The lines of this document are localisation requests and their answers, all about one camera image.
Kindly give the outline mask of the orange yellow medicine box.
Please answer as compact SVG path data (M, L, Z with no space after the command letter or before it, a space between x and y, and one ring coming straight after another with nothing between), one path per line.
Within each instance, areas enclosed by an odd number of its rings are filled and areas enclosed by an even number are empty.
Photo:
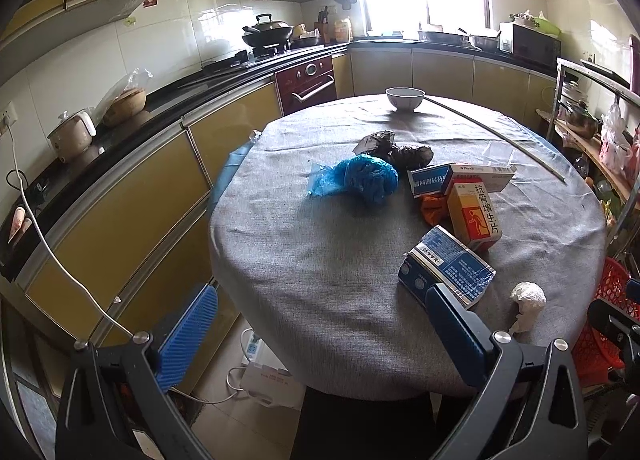
M452 184L447 207L454 235L474 252L484 252L501 237L502 229L482 181Z

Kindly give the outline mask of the blue plastic bag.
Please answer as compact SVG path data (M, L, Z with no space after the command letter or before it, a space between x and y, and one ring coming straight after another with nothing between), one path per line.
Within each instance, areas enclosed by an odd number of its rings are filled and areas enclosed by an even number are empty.
M362 154L336 165L313 165L307 194L317 198L349 195L380 205L397 191L398 184L398 173L388 162Z

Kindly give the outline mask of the white red box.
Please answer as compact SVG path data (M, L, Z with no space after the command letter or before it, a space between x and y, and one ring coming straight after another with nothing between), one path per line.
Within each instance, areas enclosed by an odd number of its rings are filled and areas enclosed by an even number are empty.
M497 167L496 165L459 165L453 163L445 179L445 194L457 183L483 182L488 193L499 193L515 175L515 167Z

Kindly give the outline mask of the long thin wooden stick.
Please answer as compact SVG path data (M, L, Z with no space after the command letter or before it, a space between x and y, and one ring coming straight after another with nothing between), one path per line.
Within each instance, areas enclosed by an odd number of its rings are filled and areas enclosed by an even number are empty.
M489 127L489 125L484 124L484 122L479 121L465 113L460 112L460 110L452 108L442 102L436 101L435 98L431 98L431 96L428 96L426 94L423 94L423 99L426 102L432 103L436 106L438 106L439 108L445 109L447 110L448 113L452 113L457 115L458 117L471 122L472 124L477 125L477 127L482 128L483 130L489 132L492 135L495 135L495 137L498 137L498 139L501 139L501 141L506 142L506 144L509 144L510 146L512 146L513 148L515 148L516 150L520 151L523 155L525 155L526 157L528 157L529 159L532 159L534 162L536 162L537 165L539 165L539 167L543 168L544 170L546 170L547 172L551 173L555 179L558 179L559 181L561 181L563 184L566 184L566 180L565 177L562 176L561 173L559 173L558 171L555 170L555 168L552 168L551 165L548 165L548 163L540 158L538 158L535 154L533 154L531 151L529 151L527 148L525 148L524 146L522 146L521 144L518 144L518 142L513 141L513 139L509 139L506 135L503 135L502 133L500 133L499 131L495 130L494 128Z

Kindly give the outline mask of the orange plastic bag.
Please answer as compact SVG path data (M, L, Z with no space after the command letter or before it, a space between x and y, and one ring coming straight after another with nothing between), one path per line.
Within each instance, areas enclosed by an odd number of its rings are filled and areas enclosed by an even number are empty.
M435 226L448 219L448 203L444 195L424 195L420 200L420 211L427 224Z

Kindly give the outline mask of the blue white medicine box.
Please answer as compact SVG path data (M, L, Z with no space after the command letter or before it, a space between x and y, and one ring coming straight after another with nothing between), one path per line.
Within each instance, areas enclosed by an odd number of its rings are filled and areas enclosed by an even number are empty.
M445 182L449 171L450 163L408 170L408 181L413 197L442 194L445 191Z

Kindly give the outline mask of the white ceramic bowl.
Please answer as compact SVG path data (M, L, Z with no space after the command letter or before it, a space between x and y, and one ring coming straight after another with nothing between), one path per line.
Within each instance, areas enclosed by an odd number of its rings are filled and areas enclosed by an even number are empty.
M425 92L409 87L392 87L385 90L388 102L400 112L414 112L423 102Z

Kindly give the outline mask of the white rice cooker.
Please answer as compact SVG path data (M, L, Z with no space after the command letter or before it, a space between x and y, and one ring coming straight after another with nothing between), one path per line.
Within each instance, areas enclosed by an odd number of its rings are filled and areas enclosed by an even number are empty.
M69 163L89 148L96 136L91 113L91 108L83 108L58 116L58 125L48 135L48 140L59 161Z

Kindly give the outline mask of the steel pot on rack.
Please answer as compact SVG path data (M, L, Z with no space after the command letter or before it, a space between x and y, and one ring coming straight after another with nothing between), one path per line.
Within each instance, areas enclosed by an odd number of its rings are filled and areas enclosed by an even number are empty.
M588 112L584 102L561 101L560 117L584 139L592 139L599 132L600 122Z

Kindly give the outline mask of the blue silver toothpaste box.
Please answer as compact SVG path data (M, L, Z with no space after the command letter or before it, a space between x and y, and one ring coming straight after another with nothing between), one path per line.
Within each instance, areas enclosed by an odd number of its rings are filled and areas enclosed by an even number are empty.
M399 282L423 305L426 292L443 284L469 310L486 292L496 271L445 228L432 227L405 254Z

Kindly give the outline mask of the grey tablecloth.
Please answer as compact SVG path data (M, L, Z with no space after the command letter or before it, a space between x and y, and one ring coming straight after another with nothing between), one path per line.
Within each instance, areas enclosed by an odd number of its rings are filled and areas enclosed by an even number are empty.
M402 145L431 147L439 163L515 167L514 178L491 198L502 237L486 253L496 276L476 313L489 328L508 329L518 311L511 291L530 281L547 304L525 342L574 342L582 330L606 254L596 195L570 161L515 120L471 103L436 101L518 142L566 184L432 103L407 114L395 112L384 95L357 96L268 124L210 217L215 278L309 388L374 400L465 392L427 313L397 278L405 254L428 230L408 184L379 206L307 194L313 165L335 165L382 130Z

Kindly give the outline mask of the black microwave oven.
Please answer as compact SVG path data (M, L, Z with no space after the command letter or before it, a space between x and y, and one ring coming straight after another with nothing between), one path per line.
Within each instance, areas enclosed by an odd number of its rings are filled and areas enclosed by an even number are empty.
M561 56L561 41L514 22L500 24L500 50L548 68Z

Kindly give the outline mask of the metal basin on counter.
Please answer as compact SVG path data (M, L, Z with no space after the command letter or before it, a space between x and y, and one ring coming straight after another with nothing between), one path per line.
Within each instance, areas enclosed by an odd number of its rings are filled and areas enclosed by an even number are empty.
M419 30L419 40L433 44L445 44L445 46L467 46L469 38L467 35L458 32L450 34L450 32Z

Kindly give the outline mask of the black wok with lid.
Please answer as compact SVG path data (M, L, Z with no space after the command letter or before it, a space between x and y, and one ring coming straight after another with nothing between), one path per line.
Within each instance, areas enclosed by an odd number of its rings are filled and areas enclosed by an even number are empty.
M273 20L270 13L258 14L255 25L243 26L242 29L242 40L253 49L285 46L293 32L290 24L283 20Z

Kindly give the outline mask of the red plastic basket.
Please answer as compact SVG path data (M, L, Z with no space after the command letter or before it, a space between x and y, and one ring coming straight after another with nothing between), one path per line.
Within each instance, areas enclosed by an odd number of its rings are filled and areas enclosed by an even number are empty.
M572 354L583 388L612 382L616 372L639 393L639 280L613 259L605 259Z

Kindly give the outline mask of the brown clay pot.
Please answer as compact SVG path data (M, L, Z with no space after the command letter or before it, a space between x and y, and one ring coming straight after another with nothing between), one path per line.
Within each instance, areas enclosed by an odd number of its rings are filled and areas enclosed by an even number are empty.
M117 98L107 109L102 123L107 128L117 127L130 118L141 113L146 103L146 92L143 89L132 89Z

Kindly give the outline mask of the white power strip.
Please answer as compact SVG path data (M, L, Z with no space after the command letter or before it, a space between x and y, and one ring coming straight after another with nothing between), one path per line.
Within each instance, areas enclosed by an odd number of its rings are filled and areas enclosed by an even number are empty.
M241 332L240 347L242 365L247 366L251 362L256 362L260 349L262 348L262 338L257 336L252 328L245 328Z

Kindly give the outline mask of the white tissue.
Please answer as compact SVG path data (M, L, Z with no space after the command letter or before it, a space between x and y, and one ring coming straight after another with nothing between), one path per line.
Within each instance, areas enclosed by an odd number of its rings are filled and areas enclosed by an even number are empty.
M547 304L544 290L534 283L519 283L511 291L510 299L518 304L518 315L509 329L510 335L529 332Z

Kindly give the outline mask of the knife block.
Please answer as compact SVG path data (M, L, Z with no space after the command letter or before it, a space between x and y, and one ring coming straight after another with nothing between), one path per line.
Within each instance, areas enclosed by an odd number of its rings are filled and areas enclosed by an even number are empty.
M323 43L329 44L331 37L329 33L329 7L327 5L318 13L314 28L320 32Z

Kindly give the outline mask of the pink plastic bag on rack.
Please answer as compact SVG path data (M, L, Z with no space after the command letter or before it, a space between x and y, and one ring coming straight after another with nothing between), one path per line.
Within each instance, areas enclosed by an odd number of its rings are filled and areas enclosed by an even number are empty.
M611 172L622 174L630 152L624 136L626 123L620 105L614 103L602 116L599 161Z

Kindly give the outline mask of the dark red built-in oven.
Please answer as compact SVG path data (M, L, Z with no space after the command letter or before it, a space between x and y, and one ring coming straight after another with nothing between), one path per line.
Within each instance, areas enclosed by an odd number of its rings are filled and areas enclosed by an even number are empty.
M284 116L337 100L330 55L276 73L276 86Z

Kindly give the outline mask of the metal storage rack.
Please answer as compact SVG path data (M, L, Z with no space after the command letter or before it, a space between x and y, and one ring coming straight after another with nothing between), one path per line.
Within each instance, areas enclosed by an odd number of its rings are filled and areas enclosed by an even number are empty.
M614 72L605 72L596 64L590 64L589 62L575 63L564 60L561 57L556 59L556 84L552 100L552 112L548 119L549 127L546 139L548 141L552 140L552 132L554 130L558 130L561 135L566 135L570 142L575 144L600 169L617 197L624 202L620 215L606 236L608 254L613 259L619 260L630 254L631 244L639 234L639 214L636 213L639 210L639 178L636 177L634 185L630 186L622 175L613 172L600 161L601 140L596 135L588 139L588 137L576 132L567 122L559 121L560 107L564 105L562 102L562 98L564 98L562 84L567 72L587 78L611 92L614 95L613 104L615 106L624 101L631 106L638 107L639 95L632 92L628 87L624 87L620 79L614 78Z

